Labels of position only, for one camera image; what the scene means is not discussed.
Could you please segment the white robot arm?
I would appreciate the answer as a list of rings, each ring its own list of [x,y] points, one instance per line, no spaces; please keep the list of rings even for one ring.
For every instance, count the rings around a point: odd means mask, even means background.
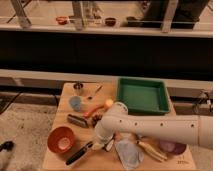
[[[128,114],[125,104],[115,102],[97,122],[94,141],[106,144],[115,132],[142,134],[213,150],[211,116],[134,116]]]

